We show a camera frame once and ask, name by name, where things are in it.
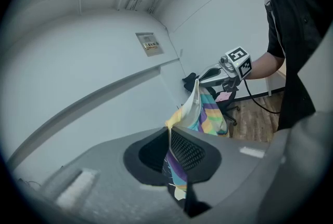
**black shirt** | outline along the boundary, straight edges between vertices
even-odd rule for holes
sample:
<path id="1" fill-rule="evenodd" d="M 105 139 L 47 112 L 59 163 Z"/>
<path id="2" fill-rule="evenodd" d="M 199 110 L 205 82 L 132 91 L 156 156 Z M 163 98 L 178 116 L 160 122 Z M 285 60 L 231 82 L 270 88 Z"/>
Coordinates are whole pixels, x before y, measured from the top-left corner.
<path id="1" fill-rule="evenodd" d="M 315 112 L 308 92 L 297 73 L 318 47 L 332 21 L 329 0 L 271 0 L 281 44 L 286 55 L 286 86 L 278 129 L 290 128 Z M 267 52 L 284 57 L 270 12 Z"/>

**forearm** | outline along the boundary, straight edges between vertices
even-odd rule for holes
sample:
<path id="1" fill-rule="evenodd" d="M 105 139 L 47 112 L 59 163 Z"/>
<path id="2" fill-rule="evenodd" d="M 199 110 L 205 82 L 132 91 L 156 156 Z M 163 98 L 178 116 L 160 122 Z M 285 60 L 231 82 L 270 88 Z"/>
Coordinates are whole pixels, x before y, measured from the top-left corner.
<path id="1" fill-rule="evenodd" d="M 252 71 L 246 79 L 261 79 L 275 73 L 284 62 L 284 58 L 276 57 L 266 52 L 258 60 L 252 63 Z"/>

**person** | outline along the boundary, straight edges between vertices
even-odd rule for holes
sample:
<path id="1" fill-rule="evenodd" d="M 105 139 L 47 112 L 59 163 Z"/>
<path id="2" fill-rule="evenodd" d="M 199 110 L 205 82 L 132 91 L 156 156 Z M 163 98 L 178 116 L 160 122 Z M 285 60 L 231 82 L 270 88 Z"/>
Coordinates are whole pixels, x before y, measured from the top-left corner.
<path id="1" fill-rule="evenodd" d="M 270 2 L 270 8 L 266 5 L 268 49 L 252 63 L 252 71 L 247 79 L 272 75 L 286 58 L 286 85 L 278 125 L 280 130 L 291 128 L 298 120 L 315 112 L 311 98 L 297 73 L 321 42 L 333 14 L 330 0 Z"/>

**pink cloth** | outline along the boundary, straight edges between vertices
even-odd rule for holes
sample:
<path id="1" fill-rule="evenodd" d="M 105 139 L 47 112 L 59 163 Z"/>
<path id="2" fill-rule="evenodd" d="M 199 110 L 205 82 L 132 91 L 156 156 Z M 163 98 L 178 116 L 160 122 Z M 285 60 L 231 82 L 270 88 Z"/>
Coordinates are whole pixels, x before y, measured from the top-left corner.
<path id="1" fill-rule="evenodd" d="M 221 92 L 219 96 L 215 99 L 215 102 L 221 102 L 224 100 L 228 100 L 230 97 L 231 93 L 228 92 Z"/>

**black short sleeve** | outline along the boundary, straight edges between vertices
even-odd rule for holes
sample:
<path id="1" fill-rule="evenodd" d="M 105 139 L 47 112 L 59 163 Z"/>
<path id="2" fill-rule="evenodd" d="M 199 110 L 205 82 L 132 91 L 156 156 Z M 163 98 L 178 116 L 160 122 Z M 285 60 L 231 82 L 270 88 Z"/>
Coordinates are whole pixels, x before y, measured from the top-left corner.
<path id="1" fill-rule="evenodd" d="M 268 32 L 268 49 L 267 52 L 271 53 L 273 56 L 284 58 L 282 47 L 277 39 L 276 29 L 273 17 L 269 11 L 267 11 L 267 21 L 269 24 L 269 32 Z"/>

